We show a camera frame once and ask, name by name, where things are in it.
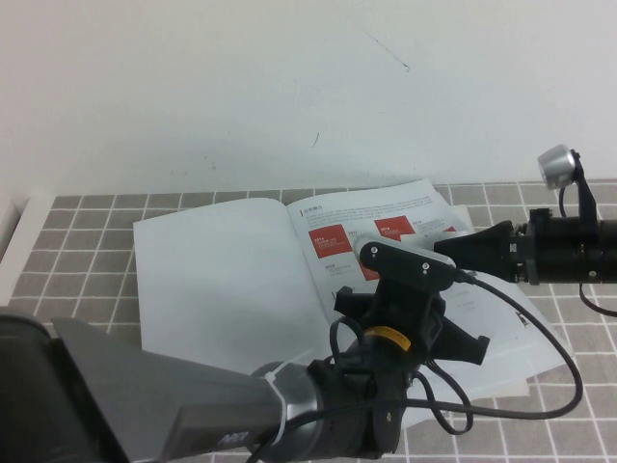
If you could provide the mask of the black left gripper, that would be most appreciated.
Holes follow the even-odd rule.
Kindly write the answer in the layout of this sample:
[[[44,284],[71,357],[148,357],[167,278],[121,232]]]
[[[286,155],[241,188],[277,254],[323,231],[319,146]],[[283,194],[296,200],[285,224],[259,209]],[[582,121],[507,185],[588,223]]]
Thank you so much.
[[[383,371],[416,371],[433,360],[480,366],[490,339],[473,337],[449,320],[437,292],[378,286],[372,294],[345,286],[335,311],[352,319],[362,335],[347,350],[361,365]]]

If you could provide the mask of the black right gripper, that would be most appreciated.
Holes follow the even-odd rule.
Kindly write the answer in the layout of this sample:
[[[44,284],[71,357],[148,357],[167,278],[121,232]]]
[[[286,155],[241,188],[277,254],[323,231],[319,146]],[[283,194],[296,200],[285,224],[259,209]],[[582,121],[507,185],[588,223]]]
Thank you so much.
[[[457,266],[466,270],[539,285],[539,240],[551,218],[550,208],[533,208],[528,221],[513,230],[511,221],[502,221],[484,231],[437,241],[433,250],[452,256]],[[501,255],[508,250],[508,257]]]

